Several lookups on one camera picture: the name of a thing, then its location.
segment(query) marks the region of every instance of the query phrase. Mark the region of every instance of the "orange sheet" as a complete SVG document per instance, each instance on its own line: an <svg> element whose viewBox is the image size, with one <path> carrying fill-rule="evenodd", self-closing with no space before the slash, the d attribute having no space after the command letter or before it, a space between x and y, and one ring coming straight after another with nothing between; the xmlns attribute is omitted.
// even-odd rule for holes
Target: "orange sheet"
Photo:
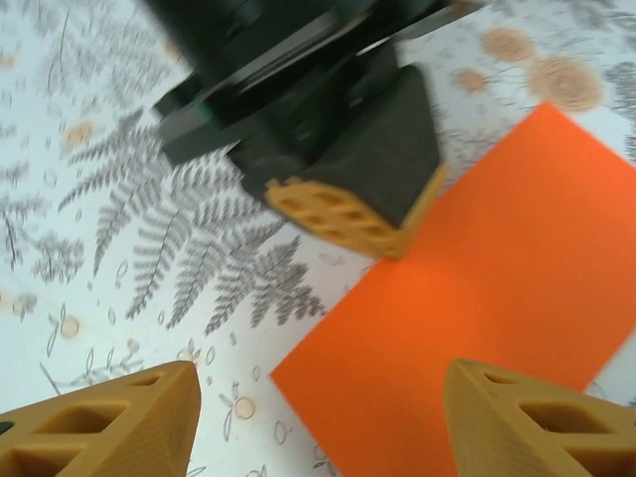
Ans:
<svg viewBox="0 0 636 477"><path fill-rule="evenodd" d="M448 477L449 360L582 390L635 325L636 170L544 104L272 377L345 477Z"/></svg>

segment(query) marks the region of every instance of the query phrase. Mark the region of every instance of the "table surface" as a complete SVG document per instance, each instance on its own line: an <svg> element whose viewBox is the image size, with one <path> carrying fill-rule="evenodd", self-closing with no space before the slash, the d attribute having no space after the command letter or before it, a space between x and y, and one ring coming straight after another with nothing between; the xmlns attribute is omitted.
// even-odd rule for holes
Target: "table surface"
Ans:
<svg viewBox="0 0 636 477"><path fill-rule="evenodd" d="M0 31L0 412L190 360L189 476L338 475L268 374L372 262L255 204L222 152L168 167L150 107L188 68L132 1L0 0ZM448 186L542 100L636 161L635 32L631 0L495 0L400 45ZM634 363L636 337L588 391L636 406Z"/></svg>

